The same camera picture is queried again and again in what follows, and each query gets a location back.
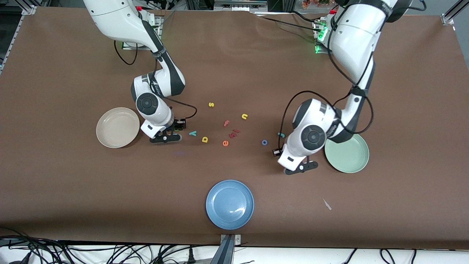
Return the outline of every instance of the white floor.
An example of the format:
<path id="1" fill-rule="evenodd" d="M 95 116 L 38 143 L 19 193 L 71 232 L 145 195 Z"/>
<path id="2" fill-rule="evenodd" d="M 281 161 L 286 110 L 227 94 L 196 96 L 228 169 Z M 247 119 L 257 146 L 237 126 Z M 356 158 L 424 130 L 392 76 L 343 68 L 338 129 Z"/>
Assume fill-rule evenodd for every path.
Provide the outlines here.
<path id="1" fill-rule="evenodd" d="M 178 246 L 175 249 L 183 248 L 186 246 Z M 112 248 L 112 246 L 79 246 L 73 248 Z M 153 254 L 156 255 L 159 246 L 152 246 Z M 212 258 L 217 250 L 217 247 L 199 247 L 194 248 L 194 258 L 196 260 Z M 8 264 L 12 261 L 20 261 L 27 254 L 28 250 L 24 249 L 8 249 L 8 247 L 0 248 L 0 264 Z M 346 248 L 236 248 L 234 254 L 233 264 L 244 264 L 246 262 L 254 261 L 253 264 L 342 264 L 344 263 L 352 249 Z M 412 250 L 390 250 L 396 264 L 409 264 L 411 262 Z M 78 252 L 73 251 L 76 257 L 80 258 L 85 263 L 89 264 L 105 264 L 113 250 L 105 250 L 98 252 Z M 119 263 L 131 253 L 121 254 L 113 263 Z M 145 263 L 150 261 L 151 252 L 145 248 L 139 253 Z M 168 259 L 173 259 L 179 263 L 187 261 L 189 255 L 188 250 L 183 250 L 165 258 L 165 263 L 174 263 Z M 43 256 L 51 260 L 51 258 L 44 253 Z M 137 258 L 132 258 L 125 263 L 140 264 Z M 366 263 L 385 263 L 380 255 L 378 249 L 359 249 L 352 257 L 350 264 L 366 264 Z M 447 251 L 447 250 L 419 250 L 417 252 L 415 264 L 464 264 L 469 263 L 469 252 L 467 251 Z M 39 258 L 32 256 L 30 264 L 40 264 Z"/>

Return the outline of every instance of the white robotic arm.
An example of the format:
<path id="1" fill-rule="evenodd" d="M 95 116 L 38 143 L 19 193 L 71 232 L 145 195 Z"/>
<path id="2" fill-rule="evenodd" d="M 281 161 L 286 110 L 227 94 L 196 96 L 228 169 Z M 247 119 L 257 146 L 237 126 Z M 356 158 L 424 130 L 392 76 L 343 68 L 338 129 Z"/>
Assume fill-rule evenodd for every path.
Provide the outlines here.
<path id="1" fill-rule="evenodd" d="M 286 138 L 278 159 L 287 174 L 304 172 L 308 163 L 302 163 L 303 159 L 322 149 L 326 139 L 342 143 L 353 136 L 350 132 L 356 129 L 374 75 L 373 52 L 381 28 L 398 0 L 346 2 L 348 5 L 340 7 L 336 14 L 323 18 L 323 32 L 317 41 L 333 52 L 356 85 L 343 110 L 316 99 L 300 105 L 293 119 L 294 131 Z"/>
<path id="2" fill-rule="evenodd" d="M 146 21 L 150 17 L 148 12 L 137 11 L 131 0 L 83 1 L 94 23 L 104 35 L 116 41 L 145 45 L 160 63 L 161 70 L 136 77 L 130 89 L 138 111 L 145 118 L 141 129 L 151 139 L 155 139 L 174 122 L 171 109 L 161 98 L 181 94 L 186 84 L 184 76 L 155 30 Z M 162 142 L 168 142 L 168 137 L 163 137 L 166 139 Z"/>

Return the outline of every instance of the plate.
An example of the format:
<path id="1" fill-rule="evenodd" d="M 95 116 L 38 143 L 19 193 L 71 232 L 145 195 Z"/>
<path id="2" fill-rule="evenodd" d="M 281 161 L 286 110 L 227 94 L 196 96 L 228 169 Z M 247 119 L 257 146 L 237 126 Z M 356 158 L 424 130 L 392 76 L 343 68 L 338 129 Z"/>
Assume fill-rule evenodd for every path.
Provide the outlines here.
<path id="1" fill-rule="evenodd" d="M 140 121 L 137 114 L 125 107 L 107 111 L 96 125 L 96 136 L 108 148 L 128 145 L 138 134 Z"/>
<path id="2" fill-rule="evenodd" d="M 234 230 L 245 225 L 254 212 L 254 197 L 249 188 L 237 180 L 217 183 L 208 193 L 205 209 L 219 228 Z"/>
<path id="3" fill-rule="evenodd" d="M 358 134 L 343 143 L 326 140 L 325 156 L 332 167 L 345 173 L 363 170 L 370 158 L 370 150 L 365 140 Z"/>

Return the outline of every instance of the white paper scrap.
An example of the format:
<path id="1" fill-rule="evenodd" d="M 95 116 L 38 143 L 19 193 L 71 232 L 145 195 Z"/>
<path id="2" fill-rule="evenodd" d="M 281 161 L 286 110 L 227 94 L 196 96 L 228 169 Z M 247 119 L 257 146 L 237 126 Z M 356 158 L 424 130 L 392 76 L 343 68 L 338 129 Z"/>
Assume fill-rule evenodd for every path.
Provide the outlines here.
<path id="1" fill-rule="evenodd" d="M 323 199 L 325 205 L 329 208 L 329 210 L 332 210 L 331 206 Z"/>

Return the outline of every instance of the gray floor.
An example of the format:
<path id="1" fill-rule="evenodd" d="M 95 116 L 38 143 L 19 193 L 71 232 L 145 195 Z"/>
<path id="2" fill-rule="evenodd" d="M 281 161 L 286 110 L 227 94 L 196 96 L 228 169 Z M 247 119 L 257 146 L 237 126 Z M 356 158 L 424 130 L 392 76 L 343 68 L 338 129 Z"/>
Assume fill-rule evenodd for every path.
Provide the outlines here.
<path id="1" fill-rule="evenodd" d="M 445 13 L 457 0 L 425 0 L 427 3 L 427 10 L 425 12 L 419 12 L 409 10 L 409 15 L 440 15 Z M 84 8 L 83 0 L 52 0 L 53 6 L 62 6 L 69 8 Z M 421 3 L 414 0 L 414 6 L 421 6 Z M 466 64 L 469 68 L 469 8 L 466 8 L 454 19 L 454 27 L 456 29 L 456 35 L 458 37 L 459 44 L 461 46 L 462 53 L 466 60 Z M 15 18 L 4 19 L 0 17 L 0 57 L 4 57 L 4 53 L 8 48 L 12 38 L 13 32 L 16 28 Z"/>

